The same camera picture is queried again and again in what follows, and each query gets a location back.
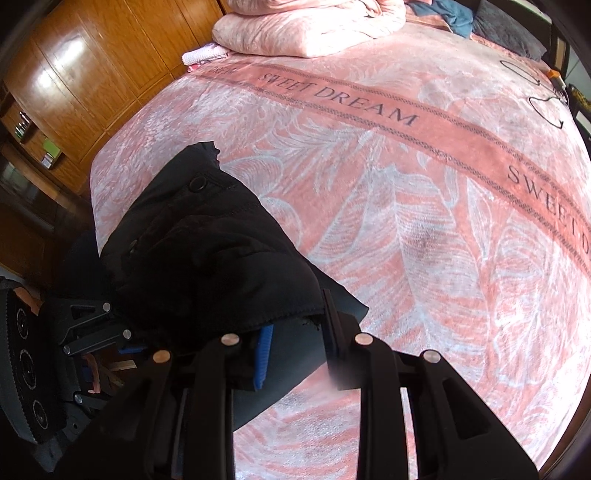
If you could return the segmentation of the white pink folded towel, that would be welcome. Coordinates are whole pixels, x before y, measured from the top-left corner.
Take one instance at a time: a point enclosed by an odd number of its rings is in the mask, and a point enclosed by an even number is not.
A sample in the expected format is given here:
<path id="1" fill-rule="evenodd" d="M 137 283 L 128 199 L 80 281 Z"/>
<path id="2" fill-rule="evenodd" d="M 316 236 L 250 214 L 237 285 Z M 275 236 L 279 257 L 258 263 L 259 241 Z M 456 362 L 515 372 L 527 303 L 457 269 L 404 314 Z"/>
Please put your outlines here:
<path id="1" fill-rule="evenodd" d="M 210 42 L 195 50 L 187 51 L 181 55 L 183 65 L 201 65 L 213 60 L 228 57 L 230 51 L 215 42 Z"/>

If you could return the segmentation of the grey pillow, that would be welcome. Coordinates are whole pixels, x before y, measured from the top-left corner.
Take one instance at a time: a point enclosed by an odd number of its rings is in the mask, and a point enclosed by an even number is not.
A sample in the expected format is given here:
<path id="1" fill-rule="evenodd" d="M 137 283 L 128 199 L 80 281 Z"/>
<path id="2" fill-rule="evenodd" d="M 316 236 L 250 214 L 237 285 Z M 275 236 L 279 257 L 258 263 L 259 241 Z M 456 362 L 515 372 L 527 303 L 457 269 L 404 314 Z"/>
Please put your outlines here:
<path id="1" fill-rule="evenodd" d="M 528 59 L 539 61 L 547 52 L 529 30 L 489 1 L 480 2 L 472 33 Z"/>

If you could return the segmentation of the black wooden headboard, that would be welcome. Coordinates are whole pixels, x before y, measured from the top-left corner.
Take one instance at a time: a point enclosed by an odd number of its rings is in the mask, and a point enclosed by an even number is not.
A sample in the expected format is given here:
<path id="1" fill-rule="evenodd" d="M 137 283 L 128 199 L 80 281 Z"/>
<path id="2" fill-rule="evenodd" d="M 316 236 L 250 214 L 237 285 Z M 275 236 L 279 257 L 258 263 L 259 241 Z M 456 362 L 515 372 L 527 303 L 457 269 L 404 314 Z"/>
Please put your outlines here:
<path id="1" fill-rule="evenodd" d="M 570 45 L 551 17 L 543 10 L 540 1 L 525 1 L 524 5 L 533 15 L 528 22 L 528 30 L 546 48 L 543 61 L 565 78 L 571 57 Z"/>

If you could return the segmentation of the blue garment on bed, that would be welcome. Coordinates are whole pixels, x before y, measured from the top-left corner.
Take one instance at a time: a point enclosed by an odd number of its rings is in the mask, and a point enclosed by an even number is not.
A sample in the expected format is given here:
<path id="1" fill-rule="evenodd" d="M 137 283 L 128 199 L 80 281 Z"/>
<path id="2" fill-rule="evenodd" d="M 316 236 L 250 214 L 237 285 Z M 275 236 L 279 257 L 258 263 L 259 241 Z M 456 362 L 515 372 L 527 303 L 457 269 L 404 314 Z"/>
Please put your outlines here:
<path id="1" fill-rule="evenodd" d="M 463 38 L 469 38 L 472 33 L 474 12 L 457 1 L 408 1 L 408 6 L 418 17 L 439 15 L 454 34 Z"/>

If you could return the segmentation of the cluttered right nightstand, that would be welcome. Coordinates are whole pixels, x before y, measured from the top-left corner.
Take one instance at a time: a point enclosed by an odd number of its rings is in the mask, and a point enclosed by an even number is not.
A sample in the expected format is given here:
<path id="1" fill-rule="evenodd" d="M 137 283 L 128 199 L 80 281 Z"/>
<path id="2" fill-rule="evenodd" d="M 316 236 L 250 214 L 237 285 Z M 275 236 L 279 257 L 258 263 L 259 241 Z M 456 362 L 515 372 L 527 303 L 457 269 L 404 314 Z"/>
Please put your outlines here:
<path id="1" fill-rule="evenodd" d="M 577 129 L 583 138 L 585 147 L 591 152 L 591 110 L 590 101 L 573 84 L 566 84 L 560 73 L 550 69 L 547 72 L 554 91 L 558 94 L 560 100 L 566 102 Z"/>

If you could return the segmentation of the black pants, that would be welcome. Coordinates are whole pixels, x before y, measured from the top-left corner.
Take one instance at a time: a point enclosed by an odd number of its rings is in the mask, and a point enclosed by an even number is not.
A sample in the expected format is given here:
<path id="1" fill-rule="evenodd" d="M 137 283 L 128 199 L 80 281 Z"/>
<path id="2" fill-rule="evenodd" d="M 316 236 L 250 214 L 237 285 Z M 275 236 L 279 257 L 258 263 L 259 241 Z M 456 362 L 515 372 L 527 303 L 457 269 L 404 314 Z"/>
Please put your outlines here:
<path id="1" fill-rule="evenodd" d="M 273 406 L 325 361 L 329 290 L 339 312 L 368 308 L 312 264 L 256 195 L 219 166 L 211 142 L 185 147 L 132 203 L 100 258 L 116 297 L 172 339 L 271 327 L 260 389 L 235 395 L 235 427 Z"/>

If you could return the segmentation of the orange wooden wardrobe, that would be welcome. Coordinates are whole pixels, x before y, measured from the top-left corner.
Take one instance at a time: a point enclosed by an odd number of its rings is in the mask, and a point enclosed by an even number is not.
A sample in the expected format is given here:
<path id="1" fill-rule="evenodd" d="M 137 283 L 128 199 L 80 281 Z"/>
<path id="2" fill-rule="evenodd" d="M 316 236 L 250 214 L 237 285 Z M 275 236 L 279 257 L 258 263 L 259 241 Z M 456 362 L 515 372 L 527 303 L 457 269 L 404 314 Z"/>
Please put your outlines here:
<path id="1" fill-rule="evenodd" d="M 181 56 L 211 41 L 224 1 L 62 1 L 35 27 L 4 83 L 36 127 L 26 152 L 61 151 L 50 178 L 84 195 L 95 155 L 186 71 Z"/>

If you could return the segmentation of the folded pink duvet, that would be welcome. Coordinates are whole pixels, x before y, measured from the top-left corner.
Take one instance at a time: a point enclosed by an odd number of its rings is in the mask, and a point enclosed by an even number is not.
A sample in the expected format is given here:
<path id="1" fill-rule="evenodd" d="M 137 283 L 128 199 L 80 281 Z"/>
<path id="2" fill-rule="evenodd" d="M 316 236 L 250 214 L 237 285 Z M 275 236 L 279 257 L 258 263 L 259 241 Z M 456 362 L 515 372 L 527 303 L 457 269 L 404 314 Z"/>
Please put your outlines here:
<path id="1" fill-rule="evenodd" d="M 315 58 L 400 31 L 403 1 L 229 1 L 212 39 L 236 53 Z"/>

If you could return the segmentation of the pink patterned bed blanket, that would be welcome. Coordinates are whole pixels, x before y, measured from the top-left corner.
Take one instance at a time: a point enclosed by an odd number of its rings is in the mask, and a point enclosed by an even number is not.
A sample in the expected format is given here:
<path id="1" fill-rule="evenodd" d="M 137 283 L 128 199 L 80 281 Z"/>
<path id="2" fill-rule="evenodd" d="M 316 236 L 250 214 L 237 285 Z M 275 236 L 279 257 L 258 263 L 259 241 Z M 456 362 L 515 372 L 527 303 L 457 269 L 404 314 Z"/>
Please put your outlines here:
<path id="1" fill-rule="evenodd" d="M 338 55 L 231 55 L 169 84 L 95 156 L 99 245 L 211 141 L 297 249 L 433 348 L 537 465 L 590 375 L 590 159 L 546 66 L 424 25 Z"/>

